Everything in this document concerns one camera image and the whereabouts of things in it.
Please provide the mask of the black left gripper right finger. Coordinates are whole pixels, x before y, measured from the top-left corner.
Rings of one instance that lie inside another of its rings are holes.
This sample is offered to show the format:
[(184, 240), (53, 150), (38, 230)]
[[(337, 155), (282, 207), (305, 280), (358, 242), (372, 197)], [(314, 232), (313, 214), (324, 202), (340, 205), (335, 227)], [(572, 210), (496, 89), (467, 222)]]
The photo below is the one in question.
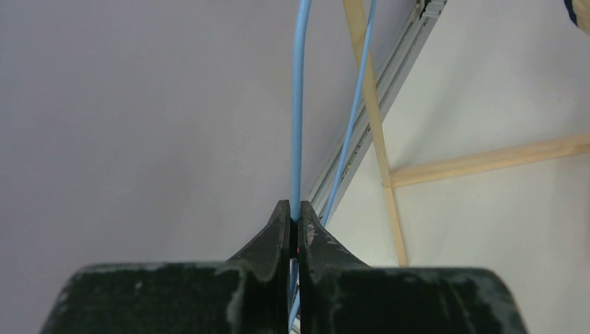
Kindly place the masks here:
[(526, 333), (508, 287), (473, 267), (371, 267), (320, 223), (298, 221), (302, 333)]

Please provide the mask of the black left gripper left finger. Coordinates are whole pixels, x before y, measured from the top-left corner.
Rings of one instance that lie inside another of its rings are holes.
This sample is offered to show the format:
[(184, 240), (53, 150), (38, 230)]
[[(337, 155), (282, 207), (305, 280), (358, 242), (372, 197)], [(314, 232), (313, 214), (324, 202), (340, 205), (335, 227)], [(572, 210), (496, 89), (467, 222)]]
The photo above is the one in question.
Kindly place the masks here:
[(139, 262), (80, 268), (43, 333), (286, 333), (289, 203), (223, 262)]

